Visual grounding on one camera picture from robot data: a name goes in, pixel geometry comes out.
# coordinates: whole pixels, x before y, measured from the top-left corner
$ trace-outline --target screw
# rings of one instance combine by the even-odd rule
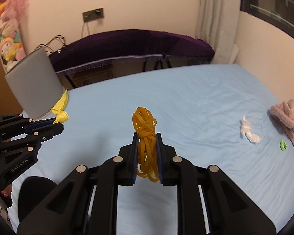
[[[80,165],[76,167],[76,171],[79,173],[82,173],[86,170],[86,167],[84,165]]]
[[[122,156],[116,156],[113,158],[113,161],[115,163],[120,163],[121,161],[123,161],[123,157]]]
[[[183,159],[181,156],[175,156],[172,158],[172,160],[175,162],[175,163],[180,163]]]
[[[211,165],[211,166],[209,167],[209,170],[210,170],[211,172],[213,172],[213,173],[216,173],[216,172],[219,171],[219,167],[216,166],[216,165]]]

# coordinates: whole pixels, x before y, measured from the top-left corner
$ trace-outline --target wall outlet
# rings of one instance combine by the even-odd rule
[[[83,12],[84,23],[88,23],[99,18],[104,18],[103,8]]]

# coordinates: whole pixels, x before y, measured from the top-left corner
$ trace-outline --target yellow rubber band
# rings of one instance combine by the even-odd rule
[[[132,120],[134,129],[140,138],[137,175],[142,178],[148,177],[150,181],[155,183],[159,180],[155,128],[157,120],[152,117],[149,110],[143,107],[137,108]]]
[[[67,90],[66,90],[64,92],[64,94],[62,95],[62,97],[60,98],[60,100],[51,109],[52,113],[57,115],[57,118],[53,122],[54,124],[58,123],[58,122],[63,124],[65,121],[67,121],[69,119],[68,113],[66,113],[64,111],[64,109],[66,108],[66,104],[68,102],[68,99],[69,99],[69,96],[68,96],[68,93],[67,93]]]

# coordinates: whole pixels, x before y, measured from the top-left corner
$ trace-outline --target wrinkled bed sheet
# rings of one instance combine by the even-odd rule
[[[280,231],[294,214],[294,147],[268,112],[277,102],[238,65],[157,70],[71,90],[63,133],[43,143],[38,163],[13,182],[8,209],[13,228],[19,224],[17,197],[26,177],[59,183],[80,164],[101,165],[132,142],[132,114],[142,106],[157,119],[164,144],[196,166],[218,165]],[[262,142],[251,144],[240,135],[243,116],[253,121]],[[176,188],[138,177],[135,186],[119,187],[117,218],[119,235],[176,234]]]

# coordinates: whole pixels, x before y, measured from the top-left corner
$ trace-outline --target white crumpled tissue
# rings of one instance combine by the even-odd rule
[[[247,121],[246,117],[243,116],[242,119],[242,125],[241,125],[241,134],[243,136],[246,136],[248,138],[248,140],[252,143],[259,143],[260,141],[263,140],[262,137],[259,137],[258,135],[251,133],[252,129],[251,129],[251,124],[252,121]]]

